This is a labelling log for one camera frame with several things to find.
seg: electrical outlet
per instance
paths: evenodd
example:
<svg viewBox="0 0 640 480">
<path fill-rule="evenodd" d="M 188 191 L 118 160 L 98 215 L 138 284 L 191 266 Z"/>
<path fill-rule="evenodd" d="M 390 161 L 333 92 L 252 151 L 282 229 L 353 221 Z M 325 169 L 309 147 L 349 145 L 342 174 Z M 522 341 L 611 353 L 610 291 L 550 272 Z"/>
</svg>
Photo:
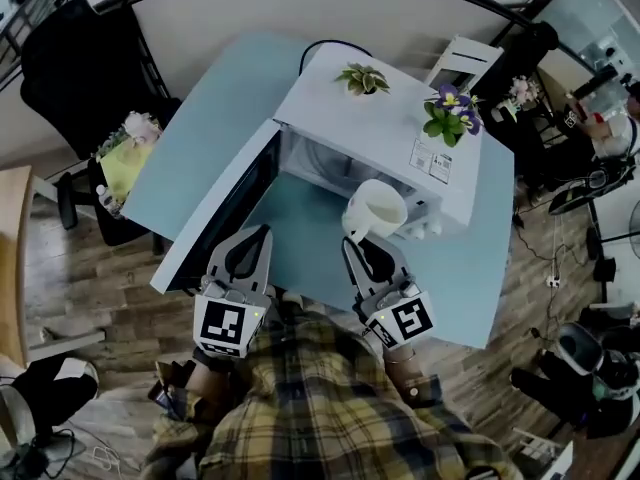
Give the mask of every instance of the electrical outlet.
<svg viewBox="0 0 640 480">
<path fill-rule="evenodd" d="M 547 286 L 549 288 L 560 288 L 560 276 L 548 276 Z"/>
</svg>

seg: purple flower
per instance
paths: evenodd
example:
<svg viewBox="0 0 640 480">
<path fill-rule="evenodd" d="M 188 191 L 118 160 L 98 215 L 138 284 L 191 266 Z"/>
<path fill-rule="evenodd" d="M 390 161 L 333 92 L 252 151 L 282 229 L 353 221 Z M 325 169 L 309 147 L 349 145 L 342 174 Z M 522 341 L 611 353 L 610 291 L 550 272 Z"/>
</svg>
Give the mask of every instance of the purple flower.
<svg viewBox="0 0 640 480">
<path fill-rule="evenodd" d="M 438 92 L 440 93 L 440 99 L 436 101 L 438 108 L 466 107 L 471 103 L 468 96 L 458 94 L 458 89 L 451 84 L 441 85 Z"/>
<path fill-rule="evenodd" d="M 480 131 L 480 119 L 473 110 L 465 110 L 458 114 L 460 122 L 464 125 L 471 135 L 478 135 Z"/>
</svg>

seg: cup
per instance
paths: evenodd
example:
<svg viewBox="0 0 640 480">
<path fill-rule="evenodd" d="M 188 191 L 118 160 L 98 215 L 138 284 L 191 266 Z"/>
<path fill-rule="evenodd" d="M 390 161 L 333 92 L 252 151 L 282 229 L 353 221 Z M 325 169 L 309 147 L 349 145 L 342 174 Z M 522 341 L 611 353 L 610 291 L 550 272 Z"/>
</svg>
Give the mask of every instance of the cup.
<svg viewBox="0 0 640 480">
<path fill-rule="evenodd" d="M 342 229 L 357 244 L 369 232 L 386 238 L 406 220 L 407 205 L 396 189 L 379 180 L 367 180 L 349 199 Z"/>
</svg>

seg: desk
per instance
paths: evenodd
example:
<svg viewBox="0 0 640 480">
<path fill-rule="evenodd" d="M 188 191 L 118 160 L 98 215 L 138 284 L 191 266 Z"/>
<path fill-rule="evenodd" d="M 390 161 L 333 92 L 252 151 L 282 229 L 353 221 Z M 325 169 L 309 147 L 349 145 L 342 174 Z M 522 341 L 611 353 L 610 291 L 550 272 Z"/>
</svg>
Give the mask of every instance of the desk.
<svg viewBox="0 0 640 480">
<path fill-rule="evenodd" d="M 75 350 L 105 338 L 104 331 L 95 331 L 27 348 L 22 268 L 33 197 L 31 182 L 31 167 L 0 171 L 0 355 L 22 368 L 28 361 Z"/>
<path fill-rule="evenodd" d="M 127 199 L 125 215 L 175 240 L 229 160 L 273 116 L 308 44 L 255 33 L 229 45 L 165 130 Z M 513 155 L 486 135 L 468 230 L 431 242 L 391 239 L 429 291 L 436 337 L 486 346 L 506 268 L 512 198 Z M 273 284 L 351 308 L 355 289 L 340 254 L 345 204 L 294 176 L 276 178 L 247 222 L 273 230 Z"/>
</svg>

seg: wooden table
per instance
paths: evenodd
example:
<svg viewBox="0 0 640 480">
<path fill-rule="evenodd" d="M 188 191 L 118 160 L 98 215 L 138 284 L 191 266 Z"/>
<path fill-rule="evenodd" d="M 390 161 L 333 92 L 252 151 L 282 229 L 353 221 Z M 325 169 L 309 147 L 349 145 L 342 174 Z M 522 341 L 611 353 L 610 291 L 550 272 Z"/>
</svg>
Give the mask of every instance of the wooden table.
<svg viewBox="0 0 640 480">
<path fill-rule="evenodd" d="M 28 348 L 23 281 L 27 221 L 33 198 L 31 167 L 0 171 L 0 355 L 25 368 L 27 362 L 103 341 L 104 331 Z"/>
</svg>

